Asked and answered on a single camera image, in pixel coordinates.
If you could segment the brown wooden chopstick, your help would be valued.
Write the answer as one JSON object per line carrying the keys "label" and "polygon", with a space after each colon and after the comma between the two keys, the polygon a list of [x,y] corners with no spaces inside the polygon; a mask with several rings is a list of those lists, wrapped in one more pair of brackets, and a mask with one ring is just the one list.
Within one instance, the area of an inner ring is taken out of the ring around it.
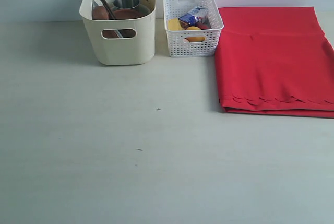
{"label": "brown wooden chopstick", "polygon": [[[105,9],[107,10],[107,12],[109,14],[109,20],[116,20],[116,17],[114,15],[114,13],[112,12],[112,10],[110,9],[106,0],[100,0],[100,1],[101,1],[102,5],[105,7]],[[114,29],[113,31],[115,32],[117,37],[120,38],[120,39],[128,38],[128,34],[127,34],[127,31],[125,31],[125,29]]]}
{"label": "brown wooden chopstick", "polygon": [[[106,0],[100,0],[102,6],[97,5],[95,0],[92,0],[92,19],[93,20],[115,20],[116,17],[111,11]],[[130,30],[128,29],[116,29],[116,30],[104,30],[102,35],[107,39],[112,38],[130,38],[133,36]]]}

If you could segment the white perforated plastic basket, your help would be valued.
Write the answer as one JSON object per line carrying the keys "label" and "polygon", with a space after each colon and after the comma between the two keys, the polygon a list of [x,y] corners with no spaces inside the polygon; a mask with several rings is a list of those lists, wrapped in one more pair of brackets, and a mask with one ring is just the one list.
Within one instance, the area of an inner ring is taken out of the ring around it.
{"label": "white perforated plastic basket", "polygon": [[[179,18],[195,6],[208,8],[208,30],[168,30],[170,19]],[[166,30],[169,55],[171,57],[212,56],[224,27],[216,0],[163,0],[164,27]],[[205,37],[203,42],[184,43],[187,37]]]}

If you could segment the white enamel bowl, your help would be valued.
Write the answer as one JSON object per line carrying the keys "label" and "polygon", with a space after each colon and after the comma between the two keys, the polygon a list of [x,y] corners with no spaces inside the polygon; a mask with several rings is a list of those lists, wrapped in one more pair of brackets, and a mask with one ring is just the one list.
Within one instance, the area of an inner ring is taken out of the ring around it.
{"label": "white enamel bowl", "polygon": [[144,15],[143,17],[145,17],[145,16],[147,16],[151,13],[150,9],[148,7],[142,5],[142,4],[140,4],[139,7],[135,10],[142,13]]}

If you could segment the brown wooden spoon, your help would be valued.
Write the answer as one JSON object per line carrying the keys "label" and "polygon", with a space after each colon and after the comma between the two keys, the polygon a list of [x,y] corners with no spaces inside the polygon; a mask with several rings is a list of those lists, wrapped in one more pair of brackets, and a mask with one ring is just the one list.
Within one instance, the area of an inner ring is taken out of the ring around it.
{"label": "brown wooden spoon", "polygon": [[92,9],[92,20],[109,20],[109,14],[104,6],[96,6]]}

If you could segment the steel table knife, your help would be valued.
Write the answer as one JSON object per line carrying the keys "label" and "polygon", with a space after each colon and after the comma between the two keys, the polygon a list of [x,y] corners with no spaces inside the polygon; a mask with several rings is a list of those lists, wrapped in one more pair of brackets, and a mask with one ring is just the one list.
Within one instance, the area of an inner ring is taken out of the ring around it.
{"label": "steel table knife", "polygon": [[[92,0],[91,3],[93,20],[109,20],[109,13],[104,6],[98,5],[95,0]],[[122,34],[118,30],[103,30],[102,36],[107,39],[123,38]]]}

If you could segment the red sausage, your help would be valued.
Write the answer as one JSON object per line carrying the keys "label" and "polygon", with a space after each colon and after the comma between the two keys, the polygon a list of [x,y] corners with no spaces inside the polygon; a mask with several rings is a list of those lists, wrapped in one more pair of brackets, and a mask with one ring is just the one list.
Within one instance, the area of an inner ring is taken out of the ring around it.
{"label": "red sausage", "polygon": [[208,30],[208,29],[210,29],[210,27],[207,24],[203,24],[203,23],[198,23],[196,26],[198,28],[200,28],[201,30]]}

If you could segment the red tablecloth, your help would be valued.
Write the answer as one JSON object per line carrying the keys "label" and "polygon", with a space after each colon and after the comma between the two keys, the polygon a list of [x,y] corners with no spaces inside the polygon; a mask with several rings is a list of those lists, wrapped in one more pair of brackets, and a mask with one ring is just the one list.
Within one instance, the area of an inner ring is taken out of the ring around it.
{"label": "red tablecloth", "polygon": [[215,53],[226,113],[333,118],[333,47],[313,7],[222,7]]}

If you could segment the cream plastic bin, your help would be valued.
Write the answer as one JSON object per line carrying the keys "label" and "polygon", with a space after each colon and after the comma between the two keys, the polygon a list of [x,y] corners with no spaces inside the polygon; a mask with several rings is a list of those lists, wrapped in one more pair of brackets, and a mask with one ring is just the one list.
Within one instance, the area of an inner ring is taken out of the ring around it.
{"label": "cream plastic bin", "polygon": [[[110,9],[114,0],[106,0]],[[98,61],[104,65],[138,65],[151,60],[155,54],[156,0],[140,0],[151,13],[129,20],[92,20],[92,0],[82,0],[79,13]],[[103,30],[133,29],[132,38],[107,39]]]}

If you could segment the stainless steel cup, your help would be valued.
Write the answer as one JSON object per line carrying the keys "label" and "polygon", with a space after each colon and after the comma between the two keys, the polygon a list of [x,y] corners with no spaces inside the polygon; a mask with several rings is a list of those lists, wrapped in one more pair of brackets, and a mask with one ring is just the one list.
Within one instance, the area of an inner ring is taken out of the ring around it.
{"label": "stainless steel cup", "polygon": [[139,7],[140,0],[114,0],[113,6],[116,9],[137,9]]}

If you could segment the yellow lemon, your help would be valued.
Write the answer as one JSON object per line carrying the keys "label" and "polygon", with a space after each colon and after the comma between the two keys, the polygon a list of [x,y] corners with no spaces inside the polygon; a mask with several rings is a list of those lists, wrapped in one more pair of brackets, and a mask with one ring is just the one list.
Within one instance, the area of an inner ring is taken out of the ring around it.
{"label": "yellow lemon", "polygon": [[[196,26],[190,26],[186,30],[191,31],[191,30],[201,30],[201,28],[198,28]],[[186,40],[188,42],[194,43],[194,42],[203,42],[205,41],[205,37],[187,37]]]}

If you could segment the yellow cheese wedge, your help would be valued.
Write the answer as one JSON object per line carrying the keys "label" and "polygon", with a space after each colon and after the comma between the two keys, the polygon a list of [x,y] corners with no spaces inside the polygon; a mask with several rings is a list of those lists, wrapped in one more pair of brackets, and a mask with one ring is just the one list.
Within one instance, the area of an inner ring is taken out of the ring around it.
{"label": "yellow cheese wedge", "polygon": [[170,19],[167,23],[168,30],[171,31],[180,31],[183,30],[180,21],[177,18]]}

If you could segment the blue white milk carton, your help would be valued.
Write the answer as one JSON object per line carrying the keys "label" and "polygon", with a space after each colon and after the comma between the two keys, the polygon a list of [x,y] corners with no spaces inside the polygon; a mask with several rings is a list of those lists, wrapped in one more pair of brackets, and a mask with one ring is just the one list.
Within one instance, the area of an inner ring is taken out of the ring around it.
{"label": "blue white milk carton", "polygon": [[203,6],[195,6],[190,11],[180,16],[178,19],[186,26],[195,26],[207,20],[208,8]]}

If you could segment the brown wooden plate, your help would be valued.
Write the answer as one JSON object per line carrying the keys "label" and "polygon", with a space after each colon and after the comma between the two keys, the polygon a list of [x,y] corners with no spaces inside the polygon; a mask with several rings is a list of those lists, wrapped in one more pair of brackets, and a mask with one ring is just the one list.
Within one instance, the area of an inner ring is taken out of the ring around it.
{"label": "brown wooden plate", "polygon": [[[134,9],[117,9],[113,11],[113,14],[118,20],[129,20],[141,18],[144,15]],[[136,35],[133,29],[118,29],[118,32],[122,38],[132,38]]]}

